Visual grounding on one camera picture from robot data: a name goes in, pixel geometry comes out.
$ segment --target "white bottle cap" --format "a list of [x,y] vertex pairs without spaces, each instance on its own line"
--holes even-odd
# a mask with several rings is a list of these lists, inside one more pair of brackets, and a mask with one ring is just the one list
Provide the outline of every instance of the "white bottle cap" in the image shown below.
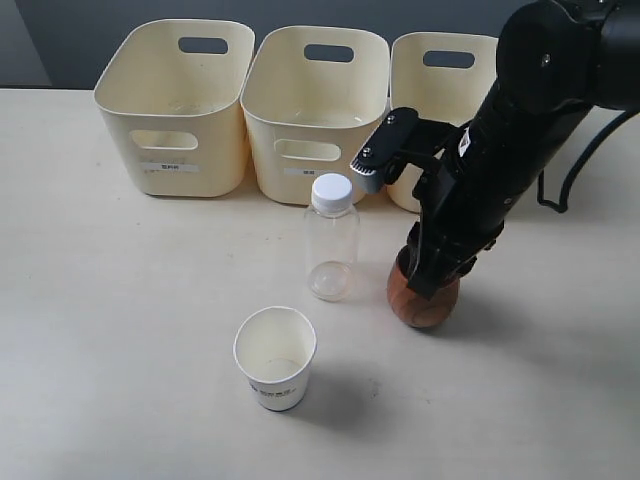
[[351,180],[338,173],[326,173],[316,178],[311,189],[311,204],[320,213],[339,213],[351,206]]

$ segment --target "paper cup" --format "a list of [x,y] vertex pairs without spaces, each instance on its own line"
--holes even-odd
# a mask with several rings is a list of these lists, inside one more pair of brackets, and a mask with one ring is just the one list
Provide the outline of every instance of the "paper cup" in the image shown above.
[[316,345],[313,325],[302,313],[268,307],[242,324],[233,355],[260,405],[281,412],[302,400]]

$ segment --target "cream plastic bin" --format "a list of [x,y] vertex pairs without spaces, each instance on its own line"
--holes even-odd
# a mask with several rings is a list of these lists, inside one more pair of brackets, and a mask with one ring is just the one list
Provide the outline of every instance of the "cream plastic bin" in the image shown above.
[[318,175],[351,176],[349,163],[384,116],[389,64],[387,42],[362,30],[294,26],[265,38],[242,106],[267,197],[308,205]]
[[215,197],[242,181],[239,97],[254,44],[249,27],[218,20],[159,20],[125,39],[94,99],[140,190]]
[[[471,120],[496,78],[493,37],[457,33],[410,33],[398,38],[391,51],[391,108],[411,107],[421,118],[459,126]],[[473,55],[469,68],[426,66],[430,52]],[[421,170],[408,165],[387,188],[391,199],[411,212],[420,203],[411,196]]]

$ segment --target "black cable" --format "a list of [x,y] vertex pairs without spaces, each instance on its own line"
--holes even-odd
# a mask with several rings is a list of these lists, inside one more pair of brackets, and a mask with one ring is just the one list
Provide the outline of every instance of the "black cable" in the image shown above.
[[600,132],[591,140],[587,148],[584,149],[582,155],[578,157],[576,163],[573,164],[569,173],[562,182],[562,189],[560,190],[560,198],[558,203],[553,202],[551,200],[547,200],[544,198],[544,170],[540,172],[538,176],[538,203],[543,207],[549,207],[555,210],[558,213],[564,213],[569,210],[569,194],[571,193],[571,187],[573,187],[573,182],[578,178],[578,174],[582,170],[582,168],[587,164],[591,156],[598,149],[600,145],[619,127],[621,127],[627,120],[635,117],[640,110],[629,110],[627,112],[623,112],[614,118],[606,127],[604,127]]

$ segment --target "plastic bottle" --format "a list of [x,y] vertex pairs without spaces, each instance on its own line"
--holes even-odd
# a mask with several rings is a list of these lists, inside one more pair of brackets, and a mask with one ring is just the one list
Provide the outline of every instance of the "plastic bottle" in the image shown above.
[[351,181],[328,173],[313,182],[305,211],[307,285],[330,302],[345,298],[354,283],[360,216],[352,203]]

